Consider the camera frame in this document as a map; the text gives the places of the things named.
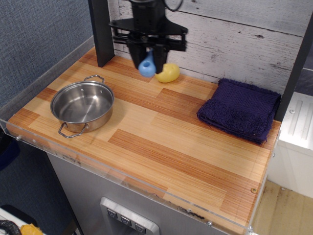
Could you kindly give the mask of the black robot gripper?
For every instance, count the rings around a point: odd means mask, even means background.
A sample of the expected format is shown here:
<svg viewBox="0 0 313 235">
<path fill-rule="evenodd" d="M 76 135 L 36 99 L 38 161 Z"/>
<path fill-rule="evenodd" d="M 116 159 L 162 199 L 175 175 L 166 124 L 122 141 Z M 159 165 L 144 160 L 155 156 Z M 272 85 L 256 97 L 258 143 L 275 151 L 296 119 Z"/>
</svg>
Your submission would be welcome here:
<svg viewBox="0 0 313 235">
<path fill-rule="evenodd" d="M 133 17 L 113 20 L 115 43 L 127 45 L 136 69 L 146 58 L 147 48 L 154 48 L 156 74 L 163 71 L 170 50 L 186 51 L 188 29 L 166 17 L 164 2 L 131 2 Z"/>
</svg>

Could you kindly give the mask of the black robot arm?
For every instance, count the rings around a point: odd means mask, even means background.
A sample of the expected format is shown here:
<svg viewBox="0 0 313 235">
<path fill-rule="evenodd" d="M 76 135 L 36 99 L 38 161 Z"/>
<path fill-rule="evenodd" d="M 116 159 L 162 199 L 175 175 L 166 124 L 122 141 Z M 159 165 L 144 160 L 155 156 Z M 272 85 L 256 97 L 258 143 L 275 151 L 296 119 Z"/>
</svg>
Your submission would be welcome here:
<svg viewBox="0 0 313 235">
<path fill-rule="evenodd" d="M 109 23 L 113 29 L 113 42 L 126 45 L 134 66 L 140 72 L 147 63 L 154 63 L 152 71 L 159 74 L 167 62 L 168 52 L 186 51 L 188 29 L 167 19 L 165 9 L 172 12 L 164 0 L 132 0 L 133 17 L 113 20 Z"/>
</svg>

